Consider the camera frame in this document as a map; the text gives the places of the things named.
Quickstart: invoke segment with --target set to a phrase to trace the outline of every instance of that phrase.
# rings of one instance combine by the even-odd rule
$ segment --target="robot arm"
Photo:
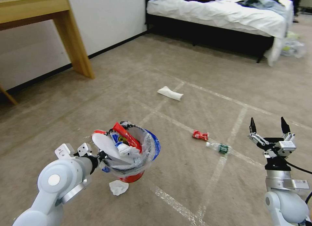
[[[281,138],[263,138],[256,133],[253,118],[248,137],[261,149],[267,159],[265,194],[266,207],[271,214],[274,226],[293,226],[301,224],[312,226],[307,204],[294,193],[297,189],[309,189],[306,180],[294,180],[291,169],[285,159],[296,150],[293,143],[295,134],[290,132],[289,125],[281,118],[283,135]]]
[[[87,143],[75,154],[70,144],[62,144],[55,154],[59,159],[48,164],[39,175],[39,193],[34,203],[13,226],[60,225],[63,204],[86,188],[91,181],[90,175],[100,163],[100,157],[92,156]]]

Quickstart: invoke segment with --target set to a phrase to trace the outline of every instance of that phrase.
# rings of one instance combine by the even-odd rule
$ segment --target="black cable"
[[[308,204],[308,202],[309,202],[309,200],[310,200],[310,198],[311,198],[311,196],[312,196],[312,192],[309,194],[309,196],[306,198],[306,204]]]
[[[297,167],[296,165],[291,164],[290,162],[288,162],[287,160],[285,160],[283,157],[281,157],[277,152],[276,152],[276,155],[277,155],[278,157],[280,157],[281,159],[283,159],[284,162],[285,162],[286,164],[288,164],[289,166],[292,166],[292,167],[294,167],[294,168],[296,168],[296,169],[298,169],[298,170],[300,170],[300,171],[304,171],[304,172],[309,173],[309,174],[312,175],[312,172],[310,172],[310,171],[308,171],[308,170],[305,170],[305,169],[303,169],[303,168]],[[308,204],[308,202],[309,202],[309,200],[310,200],[311,197],[312,197],[312,191],[311,191],[311,193],[307,196],[307,198],[306,198],[306,200],[305,200],[306,204]]]
[[[304,172],[309,173],[309,174],[312,175],[312,172],[311,172],[311,171],[305,170],[305,169],[303,169],[303,168],[300,168],[300,167],[297,167],[296,165],[291,164],[290,162],[288,162],[287,160],[285,160],[282,156],[280,156],[278,153],[276,153],[276,155],[277,155],[278,157],[280,157],[281,159],[283,159],[284,162],[287,163],[289,166],[292,166],[292,167],[294,167],[294,168],[296,168],[296,169],[298,169],[298,170],[300,170],[300,171],[304,171]]]

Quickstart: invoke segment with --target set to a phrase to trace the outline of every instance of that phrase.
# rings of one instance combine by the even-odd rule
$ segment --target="crumpled tissue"
[[[132,158],[140,157],[140,150],[135,147],[128,146],[127,144],[121,143],[117,146],[117,149],[121,157],[127,156],[128,154]]]
[[[172,99],[175,99],[175,100],[178,100],[178,101],[181,101],[181,97],[183,94],[180,94],[180,93],[177,93],[177,92],[174,92],[172,90],[170,90],[168,88],[168,86],[164,86],[163,88],[159,89],[157,91],[157,93],[160,93],[164,96],[167,96],[169,98],[172,98]]]
[[[129,188],[129,184],[122,182],[120,180],[115,180],[113,182],[110,182],[110,190],[113,193],[113,195],[119,196],[127,191]]]

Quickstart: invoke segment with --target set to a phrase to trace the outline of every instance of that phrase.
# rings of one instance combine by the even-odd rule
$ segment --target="white bedsheet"
[[[150,0],[147,5],[147,13],[263,36],[274,36],[273,46],[265,54],[269,65],[272,66],[280,56],[283,39],[292,24],[292,1],[279,0],[286,8],[287,19],[270,10],[243,7],[237,4],[237,1],[240,0],[208,3],[184,0]]]

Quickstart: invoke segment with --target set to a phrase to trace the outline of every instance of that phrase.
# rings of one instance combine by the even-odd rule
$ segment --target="black bed frame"
[[[240,31],[228,30],[219,27],[197,24],[162,16],[151,15],[146,12],[147,30],[161,30],[173,36],[190,39],[195,46],[197,43],[208,44],[234,52],[243,52],[257,56],[257,63],[261,61],[266,50],[274,41],[274,37],[250,34]]]

